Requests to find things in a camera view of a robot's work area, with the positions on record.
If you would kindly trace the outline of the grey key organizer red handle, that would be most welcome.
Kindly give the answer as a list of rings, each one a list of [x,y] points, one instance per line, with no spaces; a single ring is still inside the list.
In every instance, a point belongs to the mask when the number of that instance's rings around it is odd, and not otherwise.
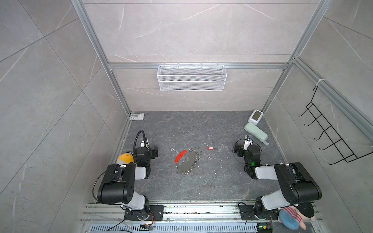
[[[199,154],[195,150],[184,150],[179,153],[175,159],[176,171],[179,174],[190,173],[197,165],[200,159]]]

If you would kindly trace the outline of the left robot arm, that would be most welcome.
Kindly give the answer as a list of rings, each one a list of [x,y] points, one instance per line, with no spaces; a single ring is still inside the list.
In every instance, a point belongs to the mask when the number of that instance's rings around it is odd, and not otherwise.
[[[151,215],[149,200],[135,191],[135,181],[150,176],[150,162],[158,156],[158,148],[136,148],[134,153],[119,156],[118,164],[108,165],[97,191],[92,191],[98,203],[120,205],[132,218],[146,220]]]

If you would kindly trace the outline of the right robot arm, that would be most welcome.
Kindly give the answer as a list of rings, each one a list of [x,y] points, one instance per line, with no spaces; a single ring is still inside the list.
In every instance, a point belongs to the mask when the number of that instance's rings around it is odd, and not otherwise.
[[[279,184],[279,190],[256,198],[253,214],[257,219],[265,220],[284,207],[309,206],[322,198],[320,187],[301,163],[263,165],[261,152],[261,147],[249,139],[240,139],[232,147],[232,154],[244,159],[244,172],[251,179]]]

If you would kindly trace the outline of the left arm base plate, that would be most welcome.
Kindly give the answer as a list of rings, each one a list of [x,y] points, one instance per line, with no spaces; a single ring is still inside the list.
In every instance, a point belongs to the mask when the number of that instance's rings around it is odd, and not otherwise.
[[[133,221],[162,221],[164,207],[163,205],[150,205],[138,211],[126,210],[124,219]]]

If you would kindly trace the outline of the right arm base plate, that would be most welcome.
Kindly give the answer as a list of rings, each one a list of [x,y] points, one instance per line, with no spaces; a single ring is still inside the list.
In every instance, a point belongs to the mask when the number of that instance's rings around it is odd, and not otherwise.
[[[264,211],[261,213],[255,213],[254,205],[239,204],[239,213],[242,220],[277,220],[279,216],[278,210]]]

